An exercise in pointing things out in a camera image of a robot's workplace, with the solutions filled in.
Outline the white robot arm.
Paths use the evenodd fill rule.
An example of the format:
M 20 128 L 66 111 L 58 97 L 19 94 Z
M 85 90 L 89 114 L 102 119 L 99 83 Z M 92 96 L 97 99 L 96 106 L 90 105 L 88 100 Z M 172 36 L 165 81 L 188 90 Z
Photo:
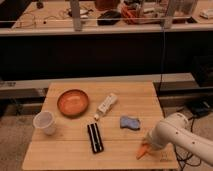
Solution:
M 189 121 L 185 115 L 176 112 L 160 120 L 146 135 L 154 150 L 164 149 L 168 143 L 191 152 L 213 166 L 213 141 L 191 133 L 186 129 Z

